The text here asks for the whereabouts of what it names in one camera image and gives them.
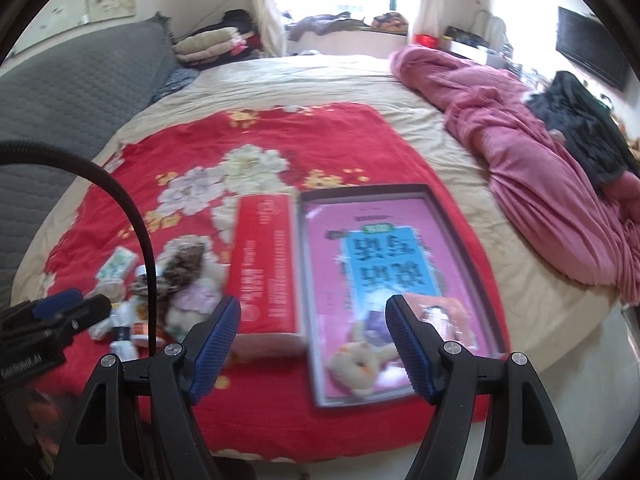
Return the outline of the pink item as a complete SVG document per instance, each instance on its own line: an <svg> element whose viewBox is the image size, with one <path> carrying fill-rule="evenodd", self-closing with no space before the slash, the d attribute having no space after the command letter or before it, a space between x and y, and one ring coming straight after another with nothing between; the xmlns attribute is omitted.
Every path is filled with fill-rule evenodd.
<svg viewBox="0 0 640 480"><path fill-rule="evenodd" d="M475 312L456 298L425 296L406 292L405 300L414 315L430 323L444 341L454 340L470 351L487 349L485 336Z"/></svg>

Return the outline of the purple dressed cat plush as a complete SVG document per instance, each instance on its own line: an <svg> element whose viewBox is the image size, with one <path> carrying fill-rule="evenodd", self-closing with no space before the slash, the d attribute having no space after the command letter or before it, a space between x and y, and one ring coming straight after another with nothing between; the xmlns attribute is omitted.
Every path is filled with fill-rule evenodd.
<svg viewBox="0 0 640 480"><path fill-rule="evenodd" d="M396 361L395 345L377 347L366 339L363 320L352 322L349 341L338 348L326 363L329 375L352 396L365 399L374 393L375 385L386 364Z"/></svg>

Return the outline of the pink dressed bear plush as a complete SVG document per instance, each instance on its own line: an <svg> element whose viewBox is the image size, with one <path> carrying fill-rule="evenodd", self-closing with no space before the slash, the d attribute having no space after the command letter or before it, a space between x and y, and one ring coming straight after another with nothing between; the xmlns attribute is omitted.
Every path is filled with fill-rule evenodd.
<svg viewBox="0 0 640 480"><path fill-rule="evenodd" d="M189 330L212 314L227 284L229 267L220 263L212 252L206 252L200 276L168 299L165 332L183 341Z"/></svg>

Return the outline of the red tissue pack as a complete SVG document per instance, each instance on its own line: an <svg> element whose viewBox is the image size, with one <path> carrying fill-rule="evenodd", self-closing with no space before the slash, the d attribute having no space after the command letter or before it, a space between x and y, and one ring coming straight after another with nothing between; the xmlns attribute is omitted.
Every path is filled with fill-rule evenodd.
<svg viewBox="0 0 640 480"><path fill-rule="evenodd" d="M232 351L243 360L306 351L299 290L295 200L284 193L240 198L226 293L241 306Z"/></svg>

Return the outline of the green tissue packet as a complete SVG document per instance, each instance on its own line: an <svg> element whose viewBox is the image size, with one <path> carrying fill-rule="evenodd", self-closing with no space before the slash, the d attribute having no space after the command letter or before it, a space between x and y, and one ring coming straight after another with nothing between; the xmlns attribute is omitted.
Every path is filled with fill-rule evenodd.
<svg viewBox="0 0 640 480"><path fill-rule="evenodd" d="M96 280L98 282L107 280L123 281L137 262L137 258L137 255L132 250L117 246L96 272Z"/></svg>

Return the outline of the orange white bottle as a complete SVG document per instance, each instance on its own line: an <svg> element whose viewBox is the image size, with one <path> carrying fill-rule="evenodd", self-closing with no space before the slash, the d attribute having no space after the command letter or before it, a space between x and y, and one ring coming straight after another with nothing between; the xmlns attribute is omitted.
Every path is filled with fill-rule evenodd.
<svg viewBox="0 0 640 480"><path fill-rule="evenodd" d="M141 348L149 347L148 288L144 266L134 270L128 296L112 307L110 350L122 362L134 361Z"/></svg>

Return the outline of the pink book tray box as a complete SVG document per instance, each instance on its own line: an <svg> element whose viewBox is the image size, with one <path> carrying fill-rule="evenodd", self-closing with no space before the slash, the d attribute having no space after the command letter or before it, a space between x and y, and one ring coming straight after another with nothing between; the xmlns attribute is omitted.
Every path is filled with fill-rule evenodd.
<svg viewBox="0 0 640 480"><path fill-rule="evenodd" d="M508 351L500 309L489 297L480 265L454 215L428 185L310 191L300 196L298 211L309 369L320 408L380 403L412 393L400 359L386 364L365 399L352 396L326 370L330 356L349 341L356 320L366 324L371 344L393 342L385 306L394 295L459 299L475 312L487 344L486 350L471 352L498 358Z"/></svg>

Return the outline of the red floral blanket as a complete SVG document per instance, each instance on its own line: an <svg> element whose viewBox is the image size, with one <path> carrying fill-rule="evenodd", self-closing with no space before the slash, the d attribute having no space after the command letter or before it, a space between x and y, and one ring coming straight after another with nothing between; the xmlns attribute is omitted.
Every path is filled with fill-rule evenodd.
<svg viewBox="0 0 640 480"><path fill-rule="evenodd" d="M370 106L225 110L107 167L150 233L162 343L224 295L241 304L231 361L194 410L215 453L307 463L420 441L434 410L395 352L390 296L480 356L509 348L480 241Z"/></svg>

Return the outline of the pink crumpled quilt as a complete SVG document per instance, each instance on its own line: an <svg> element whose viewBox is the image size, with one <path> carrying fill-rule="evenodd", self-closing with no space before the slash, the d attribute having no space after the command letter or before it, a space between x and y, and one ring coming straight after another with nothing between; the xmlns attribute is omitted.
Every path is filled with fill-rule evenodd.
<svg viewBox="0 0 640 480"><path fill-rule="evenodd" d="M444 114L446 130L484 159L489 188L538 255L568 278L639 301L639 179L626 171L597 192L585 170L522 101L506 70L409 44L390 70Z"/></svg>

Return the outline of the grey quilted headboard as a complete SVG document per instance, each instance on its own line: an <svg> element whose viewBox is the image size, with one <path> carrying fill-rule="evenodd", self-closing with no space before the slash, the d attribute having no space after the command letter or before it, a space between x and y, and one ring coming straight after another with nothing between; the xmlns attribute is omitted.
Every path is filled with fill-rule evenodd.
<svg viewBox="0 0 640 480"><path fill-rule="evenodd" d="M93 159L150 106L177 66L162 14L57 44L2 75L2 139L40 141ZM30 243L72 181L43 166L2 168L2 306Z"/></svg>

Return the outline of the black clothing pile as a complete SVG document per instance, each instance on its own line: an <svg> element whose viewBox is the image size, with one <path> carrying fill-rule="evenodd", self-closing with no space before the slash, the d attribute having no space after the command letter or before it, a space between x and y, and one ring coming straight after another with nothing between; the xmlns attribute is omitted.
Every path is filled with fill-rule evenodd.
<svg viewBox="0 0 640 480"><path fill-rule="evenodd" d="M549 132L562 133L565 148L598 192L626 171L638 177L639 163L610 112L574 74L557 72L546 90L524 104Z"/></svg>

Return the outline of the folded blankets stack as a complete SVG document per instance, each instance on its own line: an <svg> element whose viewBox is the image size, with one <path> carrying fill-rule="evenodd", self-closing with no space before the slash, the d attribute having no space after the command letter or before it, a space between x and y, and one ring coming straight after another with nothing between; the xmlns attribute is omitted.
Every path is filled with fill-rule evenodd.
<svg viewBox="0 0 640 480"><path fill-rule="evenodd" d="M192 32L174 45L178 62L194 70L245 61L260 53L257 26L242 9L227 11L221 21Z"/></svg>

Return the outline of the clothes on windowsill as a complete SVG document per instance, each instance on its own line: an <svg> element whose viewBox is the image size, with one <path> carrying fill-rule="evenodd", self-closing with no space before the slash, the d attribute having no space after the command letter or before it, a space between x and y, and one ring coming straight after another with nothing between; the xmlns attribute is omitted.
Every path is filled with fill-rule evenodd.
<svg viewBox="0 0 640 480"><path fill-rule="evenodd" d="M390 11L375 16L370 22L353 18L348 11L340 14L306 16L288 29L288 39L299 42L306 32L326 36L334 32L384 32L384 34L408 34L408 21L398 12Z"/></svg>

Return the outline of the wall painting panels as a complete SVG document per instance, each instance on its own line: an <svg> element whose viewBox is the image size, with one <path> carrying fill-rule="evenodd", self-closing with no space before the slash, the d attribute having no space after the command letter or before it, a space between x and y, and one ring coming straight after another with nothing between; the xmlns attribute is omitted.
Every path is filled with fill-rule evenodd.
<svg viewBox="0 0 640 480"><path fill-rule="evenodd" d="M9 56L62 32L118 18L132 18L136 13L136 0L49 0L16 40Z"/></svg>

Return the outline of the black wall television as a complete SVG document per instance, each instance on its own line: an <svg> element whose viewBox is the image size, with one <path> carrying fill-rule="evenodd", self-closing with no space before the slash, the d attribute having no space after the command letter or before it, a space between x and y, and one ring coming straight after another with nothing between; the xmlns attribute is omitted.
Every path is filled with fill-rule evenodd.
<svg viewBox="0 0 640 480"><path fill-rule="evenodd" d="M616 90L624 90L630 66L608 30L594 18L558 7L555 50Z"/></svg>

